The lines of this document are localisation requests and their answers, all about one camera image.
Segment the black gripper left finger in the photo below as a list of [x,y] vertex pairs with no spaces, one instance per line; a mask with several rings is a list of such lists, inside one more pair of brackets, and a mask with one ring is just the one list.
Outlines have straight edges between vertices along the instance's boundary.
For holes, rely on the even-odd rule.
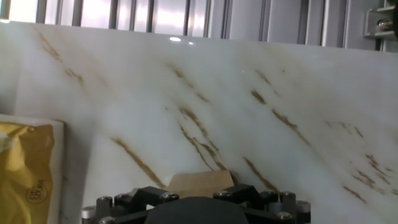
[[141,224],[149,215],[148,205],[156,207],[178,199],[178,194],[151,186],[114,197],[105,195],[97,198],[95,205],[81,209],[81,224]]

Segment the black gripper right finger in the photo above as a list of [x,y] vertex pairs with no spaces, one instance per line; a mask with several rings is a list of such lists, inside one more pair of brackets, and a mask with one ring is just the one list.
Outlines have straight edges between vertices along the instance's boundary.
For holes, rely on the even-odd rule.
[[243,212],[248,223],[311,223],[310,202],[298,200],[290,191],[258,192],[252,185],[238,184],[215,192],[213,198],[235,204]]

